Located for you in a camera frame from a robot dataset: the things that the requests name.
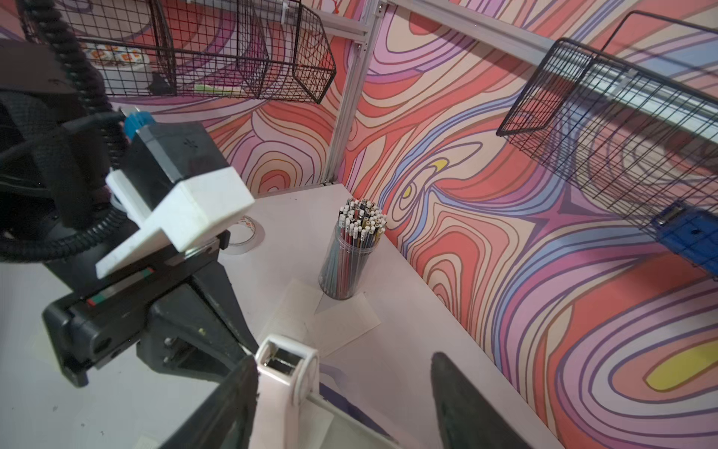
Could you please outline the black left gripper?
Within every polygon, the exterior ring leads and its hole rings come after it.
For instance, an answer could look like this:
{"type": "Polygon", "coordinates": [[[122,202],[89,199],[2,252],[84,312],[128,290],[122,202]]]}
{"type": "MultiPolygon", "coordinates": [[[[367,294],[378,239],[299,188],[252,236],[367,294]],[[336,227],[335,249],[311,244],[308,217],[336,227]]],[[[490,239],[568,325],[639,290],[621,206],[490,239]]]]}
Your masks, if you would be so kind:
{"type": "Polygon", "coordinates": [[[258,343],[245,321],[219,254],[222,232],[186,253],[168,246],[42,314],[61,374],[86,387],[100,369],[134,347],[155,372],[220,383],[258,343]]]}

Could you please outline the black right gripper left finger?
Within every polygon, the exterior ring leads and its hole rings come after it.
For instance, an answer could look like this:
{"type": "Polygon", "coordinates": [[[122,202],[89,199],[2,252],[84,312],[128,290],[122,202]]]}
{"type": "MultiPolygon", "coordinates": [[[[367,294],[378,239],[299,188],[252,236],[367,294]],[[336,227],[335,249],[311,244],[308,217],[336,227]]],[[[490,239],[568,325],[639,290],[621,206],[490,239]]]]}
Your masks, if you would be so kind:
{"type": "Polygon", "coordinates": [[[248,448],[258,402],[258,381],[254,358],[243,357],[160,448],[248,448]]]}

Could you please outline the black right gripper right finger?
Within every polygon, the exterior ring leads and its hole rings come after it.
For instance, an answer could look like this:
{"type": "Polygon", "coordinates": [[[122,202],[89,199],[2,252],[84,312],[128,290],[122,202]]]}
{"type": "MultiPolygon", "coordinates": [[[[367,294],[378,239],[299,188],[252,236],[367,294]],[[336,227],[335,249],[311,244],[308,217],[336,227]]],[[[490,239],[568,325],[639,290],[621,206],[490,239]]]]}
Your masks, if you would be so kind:
{"type": "Polygon", "coordinates": [[[432,355],[430,376],[445,448],[529,447],[448,355],[432,355]]]}

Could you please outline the blue white paper bag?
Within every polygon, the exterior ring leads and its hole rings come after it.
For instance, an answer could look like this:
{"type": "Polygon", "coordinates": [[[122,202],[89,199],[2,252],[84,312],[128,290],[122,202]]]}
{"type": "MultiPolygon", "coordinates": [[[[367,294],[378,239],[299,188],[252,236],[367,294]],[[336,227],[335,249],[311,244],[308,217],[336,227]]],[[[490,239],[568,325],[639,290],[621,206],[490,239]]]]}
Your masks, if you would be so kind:
{"type": "Polygon", "coordinates": [[[315,363],[307,377],[310,387],[300,408],[299,448],[399,448],[364,412],[320,382],[315,363]]]}

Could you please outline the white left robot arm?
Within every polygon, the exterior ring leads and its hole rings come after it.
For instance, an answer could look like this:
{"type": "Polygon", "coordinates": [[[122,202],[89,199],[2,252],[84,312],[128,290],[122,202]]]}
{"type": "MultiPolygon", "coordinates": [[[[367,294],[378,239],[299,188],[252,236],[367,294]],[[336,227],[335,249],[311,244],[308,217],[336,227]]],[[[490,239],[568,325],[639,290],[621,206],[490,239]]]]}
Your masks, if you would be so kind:
{"type": "Polygon", "coordinates": [[[69,293],[42,319],[76,387],[128,348],[156,372],[254,381],[257,342],[219,255],[254,197],[201,123],[114,97],[175,97],[237,15],[182,1],[20,1],[1,45],[1,258],[69,293]]]}

